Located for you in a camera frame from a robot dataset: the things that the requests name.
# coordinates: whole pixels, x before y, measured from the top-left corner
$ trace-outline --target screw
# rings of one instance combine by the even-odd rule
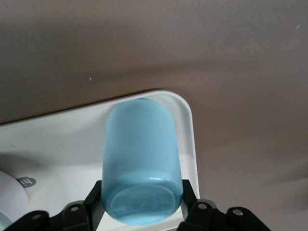
[[[243,215],[243,212],[241,210],[237,209],[237,208],[233,210],[233,213],[235,215],[238,215],[238,216],[242,216]]]
[[[36,219],[39,219],[41,218],[42,214],[35,214],[33,217],[32,217],[32,220],[36,220]]]
[[[198,208],[199,209],[206,209],[207,207],[206,207],[206,204],[200,203],[200,204],[198,204]]]
[[[71,208],[71,211],[72,211],[72,212],[75,212],[75,211],[77,211],[78,209],[79,209],[78,206],[74,206],[74,207]]]

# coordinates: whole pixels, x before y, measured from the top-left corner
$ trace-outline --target brown surface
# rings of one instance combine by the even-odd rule
[[[4,1],[0,123],[174,91],[192,108],[201,196],[304,230],[307,22],[305,0]]]

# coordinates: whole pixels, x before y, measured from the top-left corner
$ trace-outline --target light blue plastic cup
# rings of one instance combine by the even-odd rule
[[[145,99],[120,104],[105,130],[102,202],[129,225],[149,225],[171,216],[183,186],[172,116]]]

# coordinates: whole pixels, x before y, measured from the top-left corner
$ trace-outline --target gray oval label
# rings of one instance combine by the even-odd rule
[[[24,188],[29,188],[37,183],[35,179],[30,178],[30,177],[21,177],[21,178],[18,178],[17,180],[19,181],[19,183],[21,183],[21,185]]]

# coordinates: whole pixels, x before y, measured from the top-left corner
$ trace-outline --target white tray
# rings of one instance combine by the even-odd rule
[[[0,170],[15,178],[29,177],[28,211],[58,214],[72,201],[84,200],[102,178],[104,126],[109,113],[128,100],[145,98],[162,104],[173,116],[183,179],[189,179],[199,197],[192,113],[179,95],[155,90],[84,106],[0,127]],[[104,214],[98,231],[168,230],[182,221],[181,210],[165,221],[128,226]]]

